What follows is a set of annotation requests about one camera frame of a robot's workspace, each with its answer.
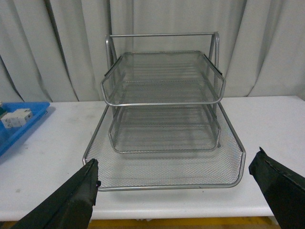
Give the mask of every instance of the black fabric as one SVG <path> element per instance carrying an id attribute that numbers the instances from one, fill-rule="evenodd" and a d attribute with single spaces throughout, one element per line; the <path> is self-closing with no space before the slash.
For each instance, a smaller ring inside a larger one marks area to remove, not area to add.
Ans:
<path id="1" fill-rule="evenodd" d="M 262 148 L 249 166 L 282 229 L 305 229 L 305 178 L 268 157 Z"/>
<path id="2" fill-rule="evenodd" d="M 92 159 L 11 229 L 86 229 L 98 191 Z"/>

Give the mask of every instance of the blue tray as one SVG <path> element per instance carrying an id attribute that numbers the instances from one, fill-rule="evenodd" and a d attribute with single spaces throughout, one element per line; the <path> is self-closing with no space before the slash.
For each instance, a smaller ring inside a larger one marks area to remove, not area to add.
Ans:
<path id="1" fill-rule="evenodd" d="M 27 132 L 45 113 L 49 103 L 3 103 L 2 108 L 7 112 L 29 108 L 33 118 L 22 127 L 6 129 L 0 121 L 0 156 L 5 153 L 25 132 Z"/>

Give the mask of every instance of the gray curtain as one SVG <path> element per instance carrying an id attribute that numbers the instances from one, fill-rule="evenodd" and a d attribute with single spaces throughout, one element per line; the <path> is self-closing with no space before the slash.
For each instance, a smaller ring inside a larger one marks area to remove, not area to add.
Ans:
<path id="1" fill-rule="evenodd" d="M 2 0 L 0 101 L 98 101 L 108 33 L 219 31 L 225 96 L 305 98 L 304 0 Z M 203 37 L 114 40 L 209 51 Z"/>

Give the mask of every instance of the metal mesh desk organizer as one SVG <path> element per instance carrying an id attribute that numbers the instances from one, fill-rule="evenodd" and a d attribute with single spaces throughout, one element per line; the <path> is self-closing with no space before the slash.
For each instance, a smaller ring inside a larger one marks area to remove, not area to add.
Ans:
<path id="1" fill-rule="evenodd" d="M 211 36 L 209 56 L 171 51 L 117 58 L 113 38 L 161 36 Z M 108 35 L 106 51 L 107 106 L 83 157 L 84 164 L 99 161 L 99 191 L 237 185 L 245 150 L 220 103 L 219 34 Z"/>

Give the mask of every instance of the yellow floor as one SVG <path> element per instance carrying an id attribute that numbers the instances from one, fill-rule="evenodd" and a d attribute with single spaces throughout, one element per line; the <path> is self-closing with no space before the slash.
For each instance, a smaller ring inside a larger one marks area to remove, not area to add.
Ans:
<path id="1" fill-rule="evenodd" d="M 5 222 L 0 229 L 9 229 L 15 222 Z M 280 229 L 268 217 L 191 218 L 191 219 L 115 219 L 93 220 L 88 229 Z"/>

